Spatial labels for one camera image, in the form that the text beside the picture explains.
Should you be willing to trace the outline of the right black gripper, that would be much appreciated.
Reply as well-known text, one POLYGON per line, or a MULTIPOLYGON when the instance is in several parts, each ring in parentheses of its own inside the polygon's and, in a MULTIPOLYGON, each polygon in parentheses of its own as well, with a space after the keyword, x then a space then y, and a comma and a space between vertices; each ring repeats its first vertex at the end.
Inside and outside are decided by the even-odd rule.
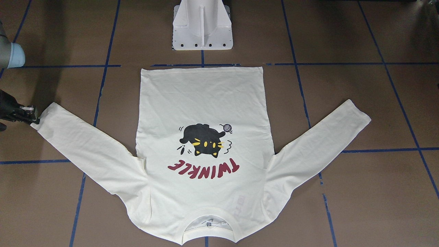
POLYGON ((38 110, 35 105, 24 106, 10 94, 0 90, 0 118, 7 121, 20 121, 28 124, 40 123, 38 110))

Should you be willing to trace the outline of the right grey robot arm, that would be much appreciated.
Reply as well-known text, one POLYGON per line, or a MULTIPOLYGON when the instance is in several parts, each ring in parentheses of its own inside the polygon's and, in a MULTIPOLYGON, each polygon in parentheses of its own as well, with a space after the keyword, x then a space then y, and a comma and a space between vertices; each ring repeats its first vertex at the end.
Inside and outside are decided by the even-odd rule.
MULTIPOLYGON (((3 23, 0 23, 0 65, 4 68, 17 68, 25 64, 25 53, 22 47, 17 43, 9 41, 3 23)), ((29 125, 32 123, 38 125, 37 108, 34 105, 22 105, 5 91, 0 91, 0 118, 10 122, 25 122, 29 125)))

